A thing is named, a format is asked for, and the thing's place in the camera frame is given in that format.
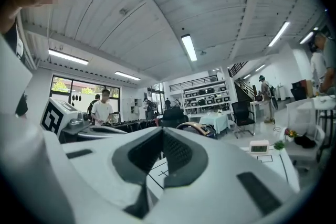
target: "office chair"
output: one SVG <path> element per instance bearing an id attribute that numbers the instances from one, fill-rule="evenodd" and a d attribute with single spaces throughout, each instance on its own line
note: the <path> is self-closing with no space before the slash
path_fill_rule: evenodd
<path id="1" fill-rule="evenodd" d="M 251 135 L 255 134 L 255 121 L 249 118 L 249 114 L 251 113 L 254 118 L 254 113 L 248 110 L 248 106 L 246 102 L 236 102 L 232 103 L 232 109 L 233 109 L 233 116 L 235 118 L 235 123 L 238 129 L 240 129 L 240 126 L 250 125 L 253 124 L 253 133 L 250 130 L 241 130 L 235 132 L 236 138 L 238 136 L 236 133 L 241 133 L 244 131 L 249 132 Z"/>

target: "black object on shelf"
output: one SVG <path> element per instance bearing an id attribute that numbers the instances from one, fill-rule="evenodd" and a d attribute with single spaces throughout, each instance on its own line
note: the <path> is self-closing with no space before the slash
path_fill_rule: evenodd
<path id="1" fill-rule="evenodd" d="M 205 105 L 205 100 L 204 99 L 200 99 L 198 102 L 197 102 L 198 105 Z"/>
<path id="2" fill-rule="evenodd" d="M 203 89 L 198 91 L 198 95 L 204 95 L 204 94 L 206 94 L 206 90 Z"/>

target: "fluorescent light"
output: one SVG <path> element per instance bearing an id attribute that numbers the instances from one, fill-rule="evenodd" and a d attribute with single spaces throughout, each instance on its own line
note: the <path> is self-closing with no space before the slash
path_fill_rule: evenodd
<path id="1" fill-rule="evenodd" d="M 134 79 L 134 80 L 140 80 L 139 78 L 137 77 L 134 77 L 134 76 L 131 76 L 131 75 L 127 75 L 125 73 L 122 73 L 122 72 L 119 72 L 117 71 L 116 73 L 114 73 L 116 75 L 120 75 L 120 76 L 123 76 L 123 77 L 126 77 L 126 78 L 129 78 L 129 79 Z"/>
<path id="2" fill-rule="evenodd" d="M 191 36 L 190 35 L 185 35 L 185 36 L 182 36 L 181 38 L 182 38 L 182 42 L 185 46 L 185 49 L 187 50 L 187 52 L 189 54 L 190 60 L 192 62 L 197 61 L 197 56 L 196 56 L 196 52 L 195 52 L 195 49 L 194 49 L 193 42 L 191 40 Z"/>
<path id="3" fill-rule="evenodd" d="M 280 36 L 285 32 L 286 28 L 289 26 L 290 22 L 285 22 L 280 31 L 277 33 L 277 35 L 274 37 L 274 39 L 271 41 L 271 43 L 268 45 L 269 47 L 272 47 L 275 42 L 280 38 Z"/>
<path id="4" fill-rule="evenodd" d="M 261 68 L 263 68 L 265 65 L 262 65 L 261 67 L 259 67 L 258 69 L 256 69 L 256 72 L 259 71 Z"/>
<path id="5" fill-rule="evenodd" d="M 64 53 L 59 52 L 59 51 L 51 50 L 51 49 L 49 49 L 49 54 L 54 55 L 56 57 L 67 59 L 69 61 L 81 63 L 82 65 L 87 65 L 89 63 L 89 61 L 87 61 L 87 60 L 83 60 L 83 59 L 80 59 L 80 58 L 77 58 L 77 57 L 74 57 L 74 56 L 71 56 L 71 55 L 68 55 L 68 54 L 64 54 Z"/>
<path id="6" fill-rule="evenodd" d="M 300 42 L 300 44 L 305 43 L 309 38 L 312 37 L 313 34 L 314 34 L 313 32 L 310 32 L 309 34 L 307 34 L 306 37 Z"/>

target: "window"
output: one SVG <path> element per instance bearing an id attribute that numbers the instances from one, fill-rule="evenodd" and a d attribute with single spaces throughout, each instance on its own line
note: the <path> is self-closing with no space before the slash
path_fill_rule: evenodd
<path id="1" fill-rule="evenodd" d="M 96 94 L 99 94 L 101 97 L 101 92 L 104 89 L 109 90 L 111 93 L 109 102 L 112 105 L 115 114 L 113 122 L 118 122 L 120 119 L 119 88 L 54 76 L 50 89 L 50 97 L 67 101 L 79 111 L 87 112 L 87 109 L 90 103 L 95 99 Z"/>

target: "white shirt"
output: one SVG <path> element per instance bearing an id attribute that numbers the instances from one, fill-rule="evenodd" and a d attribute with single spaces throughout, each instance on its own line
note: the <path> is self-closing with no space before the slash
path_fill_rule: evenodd
<path id="1" fill-rule="evenodd" d="M 109 102 L 104 104 L 101 101 L 98 101 L 93 104 L 91 113 L 95 114 L 98 119 L 105 122 L 109 115 L 113 114 L 113 109 Z"/>
<path id="2" fill-rule="evenodd" d="M 317 79 L 321 79 L 324 77 L 327 69 L 323 54 L 319 52 L 314 52 L 310 60 L 310 66 L 314 80 L 315 76 L 317 76 Z"/>

